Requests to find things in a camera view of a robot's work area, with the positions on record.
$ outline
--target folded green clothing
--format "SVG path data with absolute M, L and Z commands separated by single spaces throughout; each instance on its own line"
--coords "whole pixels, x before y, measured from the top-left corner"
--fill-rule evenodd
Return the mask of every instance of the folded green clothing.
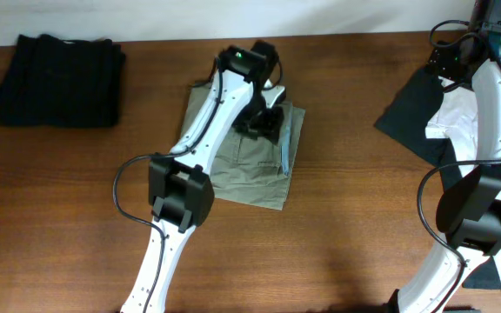
M 209 92 L 207 86 L 192 89 L 182 134 L 189 129 Z M 293 107 L 287 100 L 279 105 L 284 109 L 284 123 L 277 144 L 262 137 L 256 140 L 243 137 L 229 130 L 210 173 L 217 198 L 274 210 L 284 207 L 304 110 Z

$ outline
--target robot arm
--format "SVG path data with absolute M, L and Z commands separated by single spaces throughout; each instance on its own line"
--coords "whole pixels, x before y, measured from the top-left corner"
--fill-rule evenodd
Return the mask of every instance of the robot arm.
M 473 59 L 481 56 L 481 47 L 471 39 L 455 51 L 451 63 L 458 64 L 456 72 L 474 73 L 467 81 L 478 106 L 477 160 L 501 160 L 501 64 L 496 59 L 501 60 L 501 33 L 496 33 L 501 31 L 501 2 L 479 1 L 470 30 L 498 53 L 493 53 L 492 60 Z M 469 64 L 459 64 L 459 58 Z M 447 190 L 438 205 L 437 226 L 441 239 L 457 250 L 465 265 L 451 250 L 435 243 L 416 276 L 392 296 L 392 313 L 441 312 L 464 279 L 501 250 L 501 164 L 479 165 Z
M 264 42 L 256 42 L 252 50 L 230 47 L 223 51 L 204 105 L 170 151 L 169 156 L 176 157 L 158 155 L 150 161 L 152 223 L 164 233 L 165 240 L 152 229 L 122 313 L 164 312 L 167 290 L 183 247 L 204 222 L 213 203 L 210 168 L 229 128 L 233 125 L 250 136 L 277 138 L 283 113 L 279 115 L 281 110 L 274 104 L 284 100 L 285 88 L 263 90 L 263 86 L 271 85 L 268 77 L 277 62 L 274 47 Z

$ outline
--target folded garment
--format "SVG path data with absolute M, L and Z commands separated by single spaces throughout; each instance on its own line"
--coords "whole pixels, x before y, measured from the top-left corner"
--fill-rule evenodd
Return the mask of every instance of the folded garment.
M 125 55 L 111 40 L 19 36 L 0 85 L 2 126 L 109 127 L 117 123 Z
M 185 113 L 183 134 L 204 104 L 208 86 L 193 88 Z M 217 198 L 281 210 L 289 193 L 291 173 L 303 125 L 304 110 L 290 101 L 284 110 L 279 141 L 251 139 L 230 129 L 212 164 L 210 180 Z

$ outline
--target dark gray cloth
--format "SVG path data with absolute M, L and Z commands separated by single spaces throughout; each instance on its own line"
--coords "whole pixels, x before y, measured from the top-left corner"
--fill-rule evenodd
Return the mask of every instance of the dark gray cloth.
M 2 126 L 110 127 L 117 123 L 125 55 L 111 40 L 19 36 L 0 85 Z
M 450 139 L 427 139 L 424 133 L 426 124 L 440 110 L 443 101 L 440 80 L 422 68 L 398 92 L 393 103 L 374 126 L 434 166 L 456 162 Z M 462 178 L 457 167 L 442 170 L 441 177 L 444 190 Z M 467 277 L 464 287 L 501 290 L 494 260 L 491 258 L 479 266 Z

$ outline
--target wood grain surface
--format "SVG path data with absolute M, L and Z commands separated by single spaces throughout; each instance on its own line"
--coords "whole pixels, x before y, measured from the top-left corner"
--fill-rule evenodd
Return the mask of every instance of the wood grain surface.
M 216 200 L 184 249 L 168 311 L 355 312 L 387 301 L 432 246 L 415 207 L 430 166 L 372 126 L 430 55 L 427 34 L 269 41 L 288 98 L 306 109 L 288 202 L 277 212 Z M 125 43 L 117 127 L 0 127 L 0 312 L 120 308 L 150 230 L 115 211 L 117 167 L 168 151 L 188 83 L 208 75 L 221 49 L 253 42 Z M 12 54 L 0 48 L 0 82 Z M 441 192 L 429 182 L 431 223 Z M 119 193 L 126 210 L 150 218 L 146 164 L 125 173 Z M 451 305 L 499 313 L 501 293 L 460 290 Z

